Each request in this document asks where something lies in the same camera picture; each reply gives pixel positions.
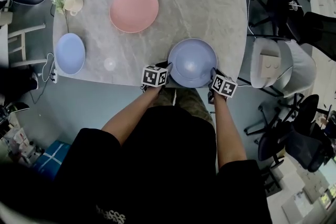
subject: round plate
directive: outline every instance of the round plate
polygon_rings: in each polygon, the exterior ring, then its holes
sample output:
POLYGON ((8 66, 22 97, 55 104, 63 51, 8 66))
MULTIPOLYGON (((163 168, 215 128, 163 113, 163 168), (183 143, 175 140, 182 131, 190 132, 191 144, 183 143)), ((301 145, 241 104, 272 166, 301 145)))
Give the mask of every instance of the round plate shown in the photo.
POLYGON ((62 36, 56 46, 56 61, 66 74, 79 72, 85 62, 85 47, 79 36, 68 33, 62 36))
POLYGON ((212 47, 203 40, 182 40, 172 49, 168 63, 173 63, 172 78, 187 88, 198 88, 211 79, 211 69, 217 68, 217 57, 212 47))
POLYGON ((158 12, 158 0, 113 0, 110 18, 117 29, 136 33, 149 27, 158 12))

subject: person's left arm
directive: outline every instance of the person's left arm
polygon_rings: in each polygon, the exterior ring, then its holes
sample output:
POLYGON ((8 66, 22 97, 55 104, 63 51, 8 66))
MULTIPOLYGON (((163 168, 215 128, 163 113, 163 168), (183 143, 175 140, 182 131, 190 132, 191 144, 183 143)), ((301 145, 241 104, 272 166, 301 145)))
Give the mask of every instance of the person's left arm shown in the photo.
POLYGON ((161 87, 150 87, 132 103, 126 106, 102 128, 112 134, 122 145, 132 133, 150 104, 156 99, 161 87))

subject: person's arm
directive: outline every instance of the person's arm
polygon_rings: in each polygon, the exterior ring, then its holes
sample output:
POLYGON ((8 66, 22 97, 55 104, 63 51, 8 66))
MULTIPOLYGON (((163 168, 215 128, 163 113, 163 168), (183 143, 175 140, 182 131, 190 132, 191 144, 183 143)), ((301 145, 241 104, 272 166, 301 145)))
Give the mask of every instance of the person's arm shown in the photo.
POLYGON ((218 167, 246 160, 246 153, 223 96, 215 92, 218 167))
POLYGON ((160 89, 161 87, 148 88, 131 104, 111 118, 102 130, 112 134, 119 141, 120 145, 122 145, 132 133, 149 105, 158 96, 160 89))

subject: gray table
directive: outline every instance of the gray table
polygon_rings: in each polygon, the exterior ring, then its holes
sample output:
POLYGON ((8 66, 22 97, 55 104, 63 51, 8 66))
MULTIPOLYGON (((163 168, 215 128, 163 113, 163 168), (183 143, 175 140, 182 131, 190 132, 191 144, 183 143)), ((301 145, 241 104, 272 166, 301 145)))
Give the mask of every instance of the gray table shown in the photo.
MULTIPOLYGON (((109 18, 113 0, 84 0, 76 15, 67 13, 69 31, 77 34, 86 47, 82 70, 61 76, 139 86, 142 68, 165 61, 172 47, 186 38, 200 38, 216 51, 219 68, 237 79, 245 51, 246 0, 159 0, 159 14, 146 30, 126 34, 117 30, 109 18)), ((65 16, 55 14, 54 50, 67 33, 65 16)))

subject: floor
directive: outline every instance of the floor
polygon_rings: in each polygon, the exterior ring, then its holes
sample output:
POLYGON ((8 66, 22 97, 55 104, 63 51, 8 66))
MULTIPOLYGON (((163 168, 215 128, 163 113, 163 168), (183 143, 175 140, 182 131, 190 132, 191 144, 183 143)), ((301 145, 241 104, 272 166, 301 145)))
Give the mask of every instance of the floor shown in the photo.
MULTIPOLYGON (((307 1, 302 0, 300 4, 304 6, 305 11, 309 10, 307 1)), ((46 0, 34 7, 14 5, 13 10, 14 19, 9 31, 46 24, 45 29, 29 33, 26 37, 27 58, 45 57, 48 52, 52 51, 53 17, 51 13, 54 13, 54 8, 51 8, 51 1, 46 0)), ((250 20, 257 22, 265 17, 265 12, 252 2, 250 20)), ((269 25, 260 27, 256 32, 270 34, 270 27, 269 25)), ((244 78, 248 78, 252 43, 253 38, 248 37, 244 64, 240 72, 240 76, 244 78)), ((34 66, 34 68, 36 72, 41 72, 42 66, 34 66)), ((41 94, 43 86, 44 83, 40 80, 40 89, 32 91, 35 100, 41 94)), ((199 92, 204 102, 207 103, 207 90, 200 89, 199 92)), ((56 139, 71 143, 81 128, 101 128, 108 119, 140 94, 141 90, 137 87, 60 77, 57 84, 48 82, 44 94, 35 105, 29 94, 24 95, 22 100, 30 106, 30 109, 20 112, 18 119, 30 140, 44 148, 56 139)), ((238 88, 234 98, 228 101, 248 158, 257 159, 258 147, 254 140, 259 136, 247 137, 243 130, 256 122, 262 122, 261 114, 257 110, 260 104, 265 107, 267 117, 271 118, 274 115, 276 102, 277 100, 272 96, 251 87, 238 88)), ((207 105, 207 108, 209 111, 214 110, 211 105, 207 105)))

